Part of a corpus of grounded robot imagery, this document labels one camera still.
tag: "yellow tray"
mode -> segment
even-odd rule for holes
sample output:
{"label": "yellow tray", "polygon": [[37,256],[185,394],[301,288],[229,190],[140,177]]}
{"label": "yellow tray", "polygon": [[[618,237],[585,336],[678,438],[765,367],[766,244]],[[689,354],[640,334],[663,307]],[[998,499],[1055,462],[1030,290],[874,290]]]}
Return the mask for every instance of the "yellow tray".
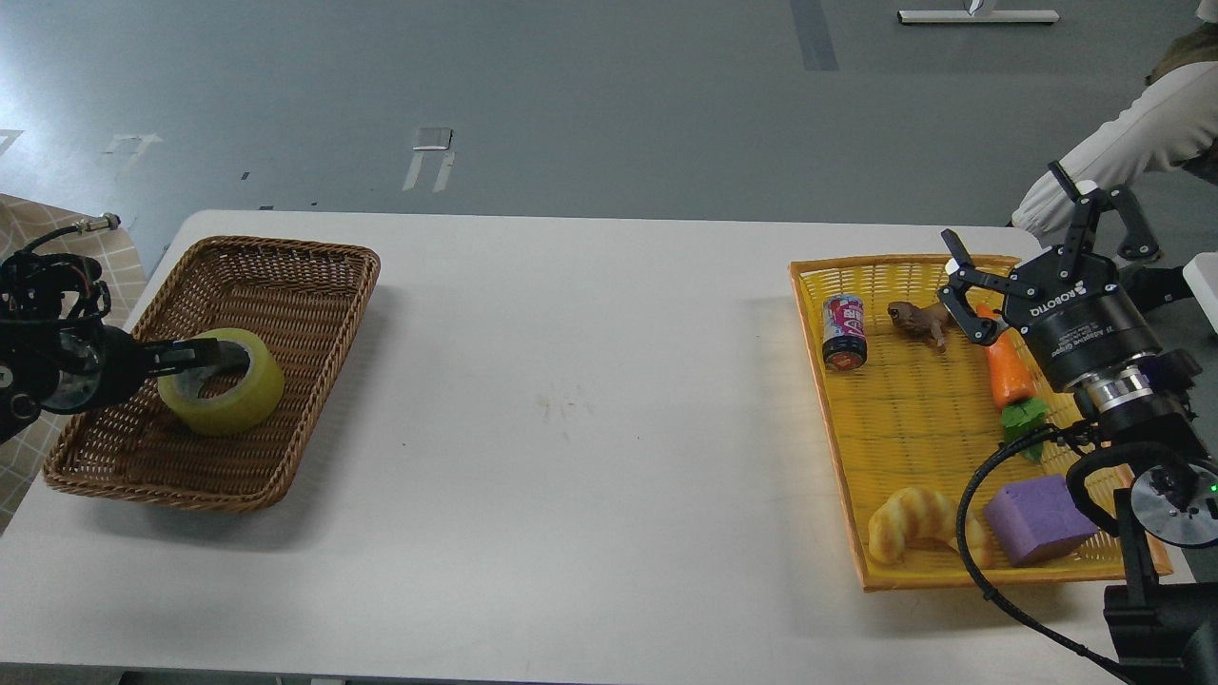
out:
{"label": "yellow tray", "polygon": [[[1002,439],[984,350],[952,327],[948,350],[940,355],[899,334],[888,318],[892,301],[907,300],[923,307],[935,302],[935,289],[946,282],[946,261],[948,255],[887,255],[790,264],[850,552],[866,591],[972,585],[959,555],[937,542],[914,545],[893,566],[877,563],[866,553],[867,520],[892,492],[917,485],[959,500],[970,477]],[[1018,260],[980,256],[974,261],[983,271],[1006,274]],[[826,369],[821,357],[821,307],[840,293],[862,299],[867,335],[867,362],[848,372]],[[998,307],[1001,297],[973,289],[970,301]],[[1074,400],[1052,392],[1023,341],[1015,338],[1040,399],[1050,406],[1049,421],[1057,425],[1077,421]],[[1051,444],[1045,445],[1040,464],[1013,457],[985,479],[973,497],[973,508],[979,513],[1006,483],[1066,473],[1077,458],[1069,449]],[[1088,490],[1111,512],[1112,490],[1129,480],[1125,468],[1105,469],[1088,480]],[[1170,573],[1163,545],[1151,539],[1150,546],[1155,568]],[[1074,555],[1040,566],[1013,568],[999,548],[998,563],[985,575],[995,584],[1010,585],[1119,579],[1124,570],[1119,544],[1101,531]]]}

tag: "tape roll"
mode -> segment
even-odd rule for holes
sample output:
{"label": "tape roll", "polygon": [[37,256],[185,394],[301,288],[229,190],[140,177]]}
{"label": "tape roll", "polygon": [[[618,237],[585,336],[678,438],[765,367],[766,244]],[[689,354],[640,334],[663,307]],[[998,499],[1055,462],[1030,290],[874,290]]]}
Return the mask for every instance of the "tape roll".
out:
{"label": "tape roll", "polygon": [[[161,400],[200,435],[233,435],[258,425],[284,396],[284,372],[261,338],[241,328],[217,328],[196,335],[220,341],[220,364],[157,379]],[[245,369],[236,385],[214,397],[200,397],[212,375]]]}

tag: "brown toy animal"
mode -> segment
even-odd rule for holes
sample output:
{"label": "brown toy animal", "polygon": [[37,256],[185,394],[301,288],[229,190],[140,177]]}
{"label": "brown toy animal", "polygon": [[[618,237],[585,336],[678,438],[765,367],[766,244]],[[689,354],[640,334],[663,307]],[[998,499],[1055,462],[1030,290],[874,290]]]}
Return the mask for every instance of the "brown toy animal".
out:
{"label": "brown toy animal", "polygon": [[948,349],[948,336],[943,330],[952,323],[952,318],[943,302],[935,302],[926,308],[914,302],[889,302],[888,316],[893,318],[896,330],[910,338],[924,340],[939,352]]}

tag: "purple block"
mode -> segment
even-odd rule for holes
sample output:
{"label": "purple block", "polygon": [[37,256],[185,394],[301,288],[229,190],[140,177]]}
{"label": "purple block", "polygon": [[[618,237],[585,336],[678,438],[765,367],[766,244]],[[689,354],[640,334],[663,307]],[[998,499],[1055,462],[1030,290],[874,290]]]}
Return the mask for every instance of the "purple block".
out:
{"label": "purple block", "polygon": [[1012,566],[1068,555],[1096,531],[1074,508],[1061,474],[1005,485],[984,513]]}

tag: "orange carrot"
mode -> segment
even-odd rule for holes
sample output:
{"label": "orange carrot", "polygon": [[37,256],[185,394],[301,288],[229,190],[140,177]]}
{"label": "orange carrot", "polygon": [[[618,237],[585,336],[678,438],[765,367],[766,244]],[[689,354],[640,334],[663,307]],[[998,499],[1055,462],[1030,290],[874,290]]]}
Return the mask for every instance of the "orange carrot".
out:
{"label": "orange carrot", "polygon": [[[998,318],[994,310],[985,305],[977,305],[977,313],[985,318]],[[1037,396],[1032,373],[1015,351],[1011,335],[1013,334],[1007,330],[999,335],[993,345],[985,347],[985,358],[989,360],[990,367],[990,392],[994,395],[994,405],[1000,410]]]}

